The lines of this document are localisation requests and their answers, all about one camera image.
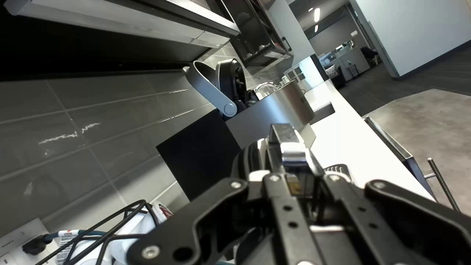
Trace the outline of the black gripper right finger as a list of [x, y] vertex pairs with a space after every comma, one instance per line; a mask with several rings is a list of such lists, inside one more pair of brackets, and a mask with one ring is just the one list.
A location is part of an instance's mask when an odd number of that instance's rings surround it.
[[385, 179], [364, 188], [341, 173], [321, 181], [327, 265], [471, 265], [471, 217]]

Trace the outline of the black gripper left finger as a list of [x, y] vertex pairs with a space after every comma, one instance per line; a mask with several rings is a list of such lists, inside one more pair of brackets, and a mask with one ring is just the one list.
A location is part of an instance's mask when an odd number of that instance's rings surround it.
[[130, 265], [215, 265], [236, 248], [236, 265], [324, 265], [299, 203], [293, 173], [260, 185], [224, 178], [132, 244]]

